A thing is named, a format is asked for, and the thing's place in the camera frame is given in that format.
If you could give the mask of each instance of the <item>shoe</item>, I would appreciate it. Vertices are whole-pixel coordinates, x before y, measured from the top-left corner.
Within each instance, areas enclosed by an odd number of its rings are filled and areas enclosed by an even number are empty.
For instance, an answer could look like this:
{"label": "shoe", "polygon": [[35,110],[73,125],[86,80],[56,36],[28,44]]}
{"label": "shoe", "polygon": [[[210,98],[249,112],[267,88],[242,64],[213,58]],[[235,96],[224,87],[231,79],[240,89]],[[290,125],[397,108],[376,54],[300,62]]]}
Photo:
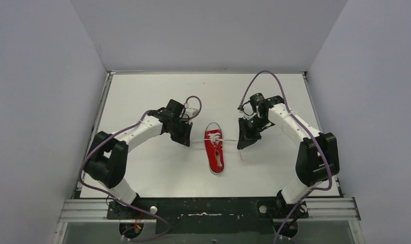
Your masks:
{"label": "shoe", "polygon": [[222,173],[225,167],[223,161],[223,134],[217,123],[210,123],[205,129],[204,143],[211,172],[214,174]]}

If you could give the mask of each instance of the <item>gray wall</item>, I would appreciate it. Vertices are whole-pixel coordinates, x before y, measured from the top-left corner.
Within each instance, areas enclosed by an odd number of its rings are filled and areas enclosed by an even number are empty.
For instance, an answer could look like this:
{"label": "gray wall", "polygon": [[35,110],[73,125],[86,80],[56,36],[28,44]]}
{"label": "gray wall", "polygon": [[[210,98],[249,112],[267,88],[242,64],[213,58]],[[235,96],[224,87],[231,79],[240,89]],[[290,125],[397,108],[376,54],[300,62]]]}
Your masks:
{"label": "gray wall", "polygon": [[349,0],[307,73],[367,243],[411,243],[411,1]]}
{"label": "gray wall", "polygon": [[306,71],[347,0],[71,0],[108,70]]}
{"label": "gray wall", "polygon": [[50,243],[105,69],[68,0],[0,1],[0,243]]}

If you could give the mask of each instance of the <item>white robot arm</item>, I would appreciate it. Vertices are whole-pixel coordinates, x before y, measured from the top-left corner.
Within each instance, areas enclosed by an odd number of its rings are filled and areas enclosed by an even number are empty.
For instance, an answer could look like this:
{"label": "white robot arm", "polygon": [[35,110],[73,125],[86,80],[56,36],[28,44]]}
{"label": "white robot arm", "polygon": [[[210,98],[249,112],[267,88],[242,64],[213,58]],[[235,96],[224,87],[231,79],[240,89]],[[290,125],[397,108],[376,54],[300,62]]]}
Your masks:
{"label": "white robot arm", "polygon": [[[253,117],[239,118],[240,134],[238,149],[244,149],[261,139],[261,132],[277,125],[287,136],[299,145],[296,162],[296,175],[289,184],[278,192],[277,198],[284,200],[282,204],[294,204],[301,199],[311,188],[328,179],[325,165],[316,146],[306,131],[290,117],[292,111],[287,111],[283,98],[280,96],[264,99],[261,93],[255,94],[249,99]],[[332,175],[336,175],[339,168],[337,141],[333,134],[323,134],[313,128],[302,118],[295,115],[306,126],[318,141],[329,163]]]}
{"label": "white robot arm", "polygon": [[[124,178],[128,153],[141,143],[163,133],[171,134],[171,139],[177,143],[190,146],[189,137],[193,125],[191,118],[198,112],[196,108],[185,108],[183,104],[171,99],[167,107],[149,111],[138,126],[106,143],[90,159],[85,172],[118,199],[133,203],[138,194]],[[105,132],[97,133],[90,151],[109,136]]]}

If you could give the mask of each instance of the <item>cable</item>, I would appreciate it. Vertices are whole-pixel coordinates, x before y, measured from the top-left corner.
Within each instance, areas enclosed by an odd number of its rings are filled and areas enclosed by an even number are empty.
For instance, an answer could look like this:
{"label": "cable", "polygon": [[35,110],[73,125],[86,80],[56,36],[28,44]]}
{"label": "cable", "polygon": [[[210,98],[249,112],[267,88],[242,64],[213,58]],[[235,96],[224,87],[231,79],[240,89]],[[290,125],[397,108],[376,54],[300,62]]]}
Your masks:
{"label": "cable", "polygon": [[[262,74],[262,73],[268,73],[268,74],[270,74],[270,75],[271,75],[272,77],[274,77],[274,79],[277,81],[278,87],[280,88],[280,91],[281,91],[281,96],[283,97],[284,105],[286,106],[286,110],[287,110],[288,112],[290,112],[291,110],[289,109],[288,101],[287,101],[287,99],[286,99],[286,95],[284,94],[283,87],[282,87],[282,85],[281,85],[280,80],[277,78],[277,76],[276,76],[273,72],[268,71],[268,70],[262,70],[262,71],[260,71],[259,73],[257,73],[257,74],[253,77],[253,79],[251,80],[250,84],[248,85],[248,87],[247,87],[247,89],[246,89],[246,91],[245,91],[245,93],[244,93],[244,95],[243,95],[243,98],[241,99],[241,102],[240,102],[240,106],[239,106],[239,107],[242,107],[243,102],[244,102],[244,99],[245,99],[245,96],[247,95],[247,92],[248,92],[248,90],[250,89],[251,84],[252,84],[252,83],[256,80],[256,78],[257,78],[260,74]],[[323,160],[323,162],[324,162],[324,164],[325,164],[325,168],[326,168],[327,173],[328,173],[329,185],[328,185],[327,187],[325,187],[325,188],[313,187],[313,188],[311,188],[311,189],[307,192],[307,194],[305,194],[303,197],[300,198],[300,200],[298,200],[298,202],[294,205],[294,207],[291,209],[291,211],[290,211],[289,214],[286,216],[286,218],[283,220],[283,223],[280,225],[279,229],[277,230],[277,233],[276,233],[276,235],[275,235],[275,237],[274,237],[274,241],[273,241],[274,244],[277,242],[277,239],[278,239],[279,236],[283,236],[283,235],[280,235],[280,232],[281,232],[283,226],[288,222],[288,219],[289,219],[290,216],[294,213],[294,211],[295,211],[296,208],[299,206],[299,204],[302,202],[302,200],[304,200],[306,197],[308,197],[308,195],[310,195],[310,193],[311,193],[312,191],[314,191],[314,190],[327,191],[327,190],[329,190],[329,189],[332,188],[332,174],[331,174],[331,169],[329,168],[328,161],[327,161],[327,159],[326,159],[326,157],[325,157],[324,152],[322,151],[321,147],[319,146],[318,141],[317,141],[316,138],[313,136],[313,134],[311,133],[311,131],[310,131],[305,125],[303,125],[303,123],[301,123],[301,121],[300,121],[299,119],[297,119],[297,118],[295,117],[295,115],[290,114],[290,116],[291,116],[291,118],[293,118],[293,119],[295,120],[296,123],[298,123],[298,124],[306,131],[306,133],[310,136],[310,138],[312,139],[314,145],[315,145],[316,148],[318,149],[318,152],[319,152],[319,154],[321,155],[321,158],[322,158],[322,160]]]}
{"label": "cable", "polygon": [[242,105],[242,107],[241,107],[241,111],[242,111],[245,115],[247,115],[247,116],[252,116],[255,112],[252,111],[251,114],[247,114],[247,113],[244,111],[244,106],[245,106],[248,102],[249,102],[249,101],[243,103],[243,105]]}
{"label": "cable", "polygon": [[196,98],[196,99],[198,100],[198,102],[199,102],[199,111],[198,111],[198,113],[190,118],[190,119],[193,119],[193,118],[196,118],[196,117],[199,115],[199,113],[201,112],[201,110],[202,110],[202,102],[201,102],[201,99],[199,99],[197,96],[190,96],[190,97],[186,98],[186,102],[185,102],[185,103],[188,103],[188,102],[189,102],[189,99],[191,99],[191,98]]}
{"label": "cable", "polygon": [[160,234],[157,234],[157,235],[155,235],[155,236],[151,236],[151,237],[144,238],[144,239],[140,239],[140,240],[129,239],[130,241],[133,241],[133,242],[149,241],[149,240],[154,240],[154,239],[156,239],[156,238],[159,238],[159,237],[165,235],[166,233],[168,233],[168,231],[171,230],[171,224],[169,224],[168,221],[166,221],[165,219],[163,219],[163,218],[160,217],[160,216],[157,216],[157,215],[152,214],[152,213],[150,213],[150,212],[148,212],[148,211],[142,210],[142,209],[140,209],[140,208],[138,208],[138,207],[132,206],[132,205],[130,205],[130,204],[128,204],[128,203],[126,203],[126,202],[118,199],[117,197],[115,197],[113,194],[111,194],[110,192],[108,192],[108,191],[106,191],[106,190],[103,190],[103,189],[100,189],[100,188],[97,188],[97,187],[94,187],[94,186],[91,186],[91,185],[85,183],[84,180],[82,179],[82,173],[83,173],[84,168],[85,168],[85,166],[87,165],[88,161],[90,161],[91,156],[93,156],[103,145],[105,145],[108,141],[110,141],[111,139],[113,139],[113,138],[116,137],[117,135],[119,135],[119,134],[121,134],[121,133],[123,133],[123,132],[125,132],[125,131],[127,131],[127,130],[130,130],[130,129],[132,129],[132,128],[135,128],[136,126],[138,126],[138,125],[142,122],[142,120],[145,118],[145,116],[147,115],[147,113],[150,112],[150,111],[151,111],[151,110],[147,110],[147,111],[141,116],[140,120],[139,120],[138,122],[136,122],[135,124],[133,124],[133,125],[131,125],[131,126],[129,126],[129,127],[126,127],[126,128],[124,128],[124,129],[122,129],[122,130],[120,130],[120,131],[112,134],[112,135],[109,136],[107,139],[105,139],[103,142],[101,142],[97,147],[95,147],[95,148],[85,157],[83,163],[81,164],[80,172],[79,172],[79,174],[78,174],[79,181],[83,184],[83,186],[88,187],[88,188],[93,189],[93,190],[96,190],[96,191],[103,192],[103,193],[109,195],[110,197],[112,197],[114,201],[117,201],[118,203],[123,204],[123,205],[125,205],[125,206],[127,206],[127,207],[129,207],[129,208],[131,208],[131,209],[133,209],[133,210],[142,212],[142,213],[144,213],[144,214],[146,214],[146,215],[150,215],[150,216],[152,216],[152,217],[154,217],[154,218],[156,218],[156,219],[164,222],[166,225],[168,225],[168,229],[167,229],[167,230],[165,230],[164,232],[162,232],[162,233],[160,233]]}

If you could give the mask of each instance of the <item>screw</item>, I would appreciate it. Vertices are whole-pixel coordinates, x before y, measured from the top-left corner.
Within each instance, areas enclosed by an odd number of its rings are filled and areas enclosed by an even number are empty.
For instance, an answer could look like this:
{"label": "screw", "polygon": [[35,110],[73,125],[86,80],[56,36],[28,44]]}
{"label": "screw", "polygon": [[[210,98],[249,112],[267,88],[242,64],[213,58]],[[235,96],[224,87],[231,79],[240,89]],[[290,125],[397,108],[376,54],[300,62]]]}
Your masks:
{"label": "screw", "polygon": [[267,207],[262,205],[259,207],[259,212],[261,212],[262,214],[265,214],[267,212]]}
{"label": "screw", "polygon": [[150,213],[152,213],[152,214],[156,214],[157,213],[157,207],[155,207],[155,206],[151,206],[150,207]]}

